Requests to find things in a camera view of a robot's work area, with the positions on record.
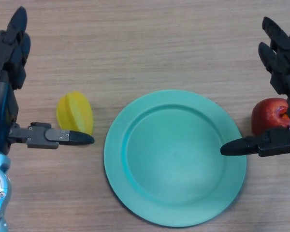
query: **teal plate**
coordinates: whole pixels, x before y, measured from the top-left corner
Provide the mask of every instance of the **teal plate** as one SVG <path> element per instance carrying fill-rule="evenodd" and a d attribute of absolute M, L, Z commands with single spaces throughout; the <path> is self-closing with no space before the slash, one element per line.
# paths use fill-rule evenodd
<path fill-rule="evenodd" d="M 104 145 L 106 176 L 137 216 L 167 227 L 188 227 L 223 212 L 239 193 L 246 156 L 220 147 L 241 134 L 216 103 L 196 93 L 163 90 L 126 106 Z"/>

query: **table surface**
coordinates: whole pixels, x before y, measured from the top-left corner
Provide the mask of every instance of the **table surface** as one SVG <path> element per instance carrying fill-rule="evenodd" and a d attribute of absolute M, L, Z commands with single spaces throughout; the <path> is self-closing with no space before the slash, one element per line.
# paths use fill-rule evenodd
<path fill-rule="evenodd" d="M 13 145 L 12 232 L 167 232 L 142 221 L 113 196 L 103 144 L 121 109 L 160 89 L 212 99 L 250 134 L 254 105 L 278 95 L 258 44 L 269 43 L 264 16 L 290 34 L 290 0 L 0 0 L 0 29 L 20 6 L 28 12 L 27 79 L 16 92 L 18 123 L 50 122 L 68 91 L 94 111 L 95 145 L 58 150 Z M 240 198 L 226 212 L 185 232 L 290 232 L 290 154 L 248 157 Z"/>

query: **apple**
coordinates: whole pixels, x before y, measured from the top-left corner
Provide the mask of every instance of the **apple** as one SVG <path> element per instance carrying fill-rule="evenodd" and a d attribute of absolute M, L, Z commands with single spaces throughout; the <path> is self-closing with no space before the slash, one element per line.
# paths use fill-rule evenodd
<path fill-rule="evenodd" d="M 251 130 L 255 136 L 272 127 L 289 127 L 288 103 L 283 98 L 267 98 L 256 104 L 251 113 Z"/>

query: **robotic hand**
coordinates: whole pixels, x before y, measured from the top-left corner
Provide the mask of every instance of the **robotic hand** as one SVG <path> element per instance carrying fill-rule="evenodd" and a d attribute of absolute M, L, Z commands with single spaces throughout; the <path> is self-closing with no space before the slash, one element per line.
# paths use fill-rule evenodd
<path fill-rule="evenodd" d="M 25 64 L 30 52 L 30 37 L 25 32 L 27 13 L 20 7 L 13 15 L 7 30 L 0 31 L 0 232 L 7 232 L 4 219 L 11 196 L 7 176 L 10 159 L 7 154 L 13 143 L 26 143 L 29 148 L 57 149 L 61 145 L 87 145 L 93 137 L 70 130 L 56 130 L 48 123 L 33 122 L 27 128 L 16 123 L 18 105 L 14 90 L 21 89 Z"/>
<path fill-rule="evenodd" d="M 265 17 L 262 28 L 271 39 L 270 46 L 261 42 L 259 56 L 266 70 L 272 75 L 271 85 L 278 94 L 285 94 L 290 118 L 290 36 L 273 20 Z M 247 136 L 226 143 L 222 155 L 240 156 L 258 153 L 260 157 L 290 153 L 290 128 L 271 128 L 259 137 Z"/>

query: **screw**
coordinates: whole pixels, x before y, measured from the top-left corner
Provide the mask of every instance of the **screw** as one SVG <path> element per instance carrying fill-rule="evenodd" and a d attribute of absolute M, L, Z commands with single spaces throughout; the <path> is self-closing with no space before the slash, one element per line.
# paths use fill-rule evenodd
<path fill-rule="evenodd" d="M 0 198 L 4 197 L 5 193 L 4 192 L 0 192 Z"/>

